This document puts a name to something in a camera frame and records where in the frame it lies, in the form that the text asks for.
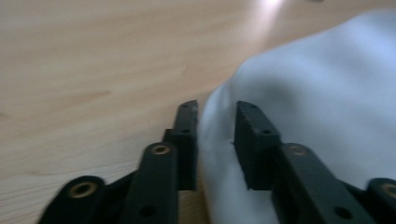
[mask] white cloth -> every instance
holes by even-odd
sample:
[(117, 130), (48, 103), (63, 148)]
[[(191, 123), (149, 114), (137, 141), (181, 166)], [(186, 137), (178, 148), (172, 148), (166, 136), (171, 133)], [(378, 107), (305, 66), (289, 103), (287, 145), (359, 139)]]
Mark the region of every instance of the white cloth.
[(231, 144), (239, 100), (339, 179), (361, 189), (371, 178), (396, 179), (396, 10), (255, 56), (207, 100), (198, 139), (213, 223), (278, 223), (271, 192), (247, 190)]

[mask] white fabric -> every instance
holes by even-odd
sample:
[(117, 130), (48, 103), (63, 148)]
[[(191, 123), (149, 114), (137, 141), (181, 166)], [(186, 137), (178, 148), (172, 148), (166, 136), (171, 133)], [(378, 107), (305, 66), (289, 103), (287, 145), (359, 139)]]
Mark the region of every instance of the white fabric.
[(361, 189), (371, 178), (396, 179), (396, 10), (255, 56), (209, 97), (198, 136), (213, 223), (278, 223), (271, 192), (247, 190), (231, 144), (239, 100), (339, 179)]

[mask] wooden surface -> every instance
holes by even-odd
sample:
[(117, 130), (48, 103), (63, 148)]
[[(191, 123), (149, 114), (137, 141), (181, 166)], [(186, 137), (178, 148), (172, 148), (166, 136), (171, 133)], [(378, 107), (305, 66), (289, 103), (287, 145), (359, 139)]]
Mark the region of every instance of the wooden surface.
[[(0, 0), (0, 223), (36, 223), (79, 175), (112, 182), (179, 104), (248, 57), (393, 0)], [(208, 223), (182, 193), (180, 223)]]

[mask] wooden table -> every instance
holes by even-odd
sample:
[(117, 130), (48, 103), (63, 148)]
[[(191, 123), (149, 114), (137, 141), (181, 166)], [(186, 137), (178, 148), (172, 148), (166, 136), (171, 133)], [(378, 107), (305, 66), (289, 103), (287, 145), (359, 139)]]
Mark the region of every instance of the wooden table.
[[(393, 0), (1, 0), (0, 223), (80, 175), (108, 183), (253, 54)], [(202, 188), (180, 223), (208, 223)]]

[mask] wood grain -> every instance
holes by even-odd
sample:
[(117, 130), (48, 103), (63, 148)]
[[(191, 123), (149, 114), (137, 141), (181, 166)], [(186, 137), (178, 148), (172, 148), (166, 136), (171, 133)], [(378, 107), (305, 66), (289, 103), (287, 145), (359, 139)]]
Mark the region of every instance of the wood grain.
[[(248, 57), (392, 0), (0, 0), (0, 223), (35, 223), (79, 175), (112, 182), (179, 104)], [(208, 223), (202, 189), (180, 223)]]

